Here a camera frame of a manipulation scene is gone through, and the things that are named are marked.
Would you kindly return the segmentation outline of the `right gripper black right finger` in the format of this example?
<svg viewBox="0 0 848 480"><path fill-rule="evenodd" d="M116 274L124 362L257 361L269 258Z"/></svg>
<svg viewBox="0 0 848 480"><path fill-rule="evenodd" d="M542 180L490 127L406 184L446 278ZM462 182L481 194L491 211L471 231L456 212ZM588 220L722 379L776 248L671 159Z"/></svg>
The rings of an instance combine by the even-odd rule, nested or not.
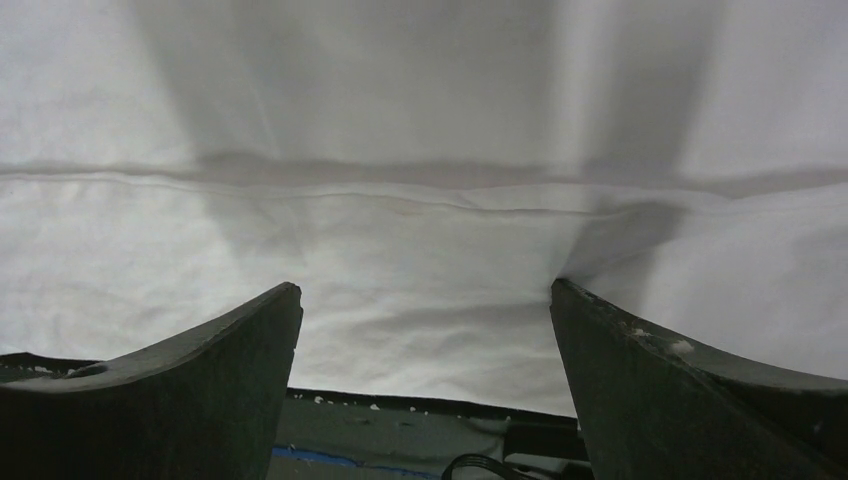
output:
<svg viewBox="0 0 848 480"><path fill-rule="evenodd" d="M599 479L843 479L844 380L749 360L559 279L550 315Z"/></svg>

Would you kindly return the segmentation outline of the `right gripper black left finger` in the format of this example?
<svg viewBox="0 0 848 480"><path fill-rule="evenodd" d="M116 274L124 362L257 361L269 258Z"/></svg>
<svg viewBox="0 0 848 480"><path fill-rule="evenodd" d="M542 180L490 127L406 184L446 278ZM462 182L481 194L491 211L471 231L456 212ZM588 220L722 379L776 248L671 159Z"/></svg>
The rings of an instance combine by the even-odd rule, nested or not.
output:
<svg viewBox="0 0 848 480"><path fill-rule="evenodd" d="M262 479L302 323L278 285L110 360L1 359L5 479Z"/></svg>

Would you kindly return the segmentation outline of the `white t shirt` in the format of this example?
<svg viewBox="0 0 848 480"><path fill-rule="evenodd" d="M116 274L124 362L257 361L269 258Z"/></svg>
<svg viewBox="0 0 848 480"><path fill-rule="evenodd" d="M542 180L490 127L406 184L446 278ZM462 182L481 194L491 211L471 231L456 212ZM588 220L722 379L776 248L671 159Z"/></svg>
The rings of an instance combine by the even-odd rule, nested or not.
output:
<svg viewBox="0 0 848 480"><path fill-rule="evenodd" d="M548 314L558 277L737 355L847 374L842 183L730 199L1 178L5 352L117 357L289 281L304 309L294 386L570 415Z"/></svg>

